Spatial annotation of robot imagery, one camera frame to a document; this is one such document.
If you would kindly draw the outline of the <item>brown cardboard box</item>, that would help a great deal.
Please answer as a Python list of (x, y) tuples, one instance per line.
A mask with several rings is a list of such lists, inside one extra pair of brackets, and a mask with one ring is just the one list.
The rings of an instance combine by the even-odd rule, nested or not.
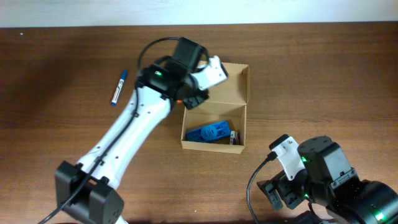
[[(251, 96), (249, 66), (240, 63), (224, 63), (228, 79), (210, 89), (209, 98), (200, 106), (185, 110), (183, 115), (181, 144), (183, 149), (240, 154), (246, 146), (247, 105)], [(227, 121), (231, 130), (239, 134), (239, 144), (231, 145), (229, 138), (215, 142), (193, 142), (187, 131)]]

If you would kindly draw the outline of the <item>blue plastic case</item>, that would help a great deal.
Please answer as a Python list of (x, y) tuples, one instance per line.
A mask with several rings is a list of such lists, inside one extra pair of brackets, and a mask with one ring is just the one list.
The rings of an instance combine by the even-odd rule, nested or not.
[(213, 142), (231, 134), (231, 129), (227, 121), (219, 121), (191, 131), (187, 131), (186, 139), (192, 142)]

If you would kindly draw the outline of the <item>small white blue box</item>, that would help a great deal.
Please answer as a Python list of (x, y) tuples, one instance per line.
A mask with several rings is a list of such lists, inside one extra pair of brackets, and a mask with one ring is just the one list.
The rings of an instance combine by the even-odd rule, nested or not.
[(229, 144), (239, 145), (239, 142), (240, 142), (240, 134), (237, 131), (231, 131)]

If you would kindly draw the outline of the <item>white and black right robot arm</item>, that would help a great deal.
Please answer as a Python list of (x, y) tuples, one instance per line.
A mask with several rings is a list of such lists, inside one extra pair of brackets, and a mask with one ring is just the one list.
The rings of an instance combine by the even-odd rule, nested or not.
[(298, 144), (287, 134), (269, 146), (268, 160), (282, 171), (257, 183), (274, 210), (318, 204), (338, 223), (397, 223), (397, 193), (379, 181), (361, 180), (342, 147), (328, 136)]

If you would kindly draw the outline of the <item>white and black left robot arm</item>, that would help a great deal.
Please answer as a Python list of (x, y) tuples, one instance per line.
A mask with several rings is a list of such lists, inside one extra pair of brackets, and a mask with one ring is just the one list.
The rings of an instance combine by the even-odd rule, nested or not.
[(125, 223), (124, 200), (117, 189), (126, 169), (149, 134), (181, 103), (191, 110), (209, 98), (209, 89), (228, 79), (219, 56), (177, 37), (172, 55), (147, 67), (137, 60), (133, 93), (117, 120), (76, 164), (63, 161), (55, 172), (57, 207), (42, 223), (63, 211), (80, 223)]

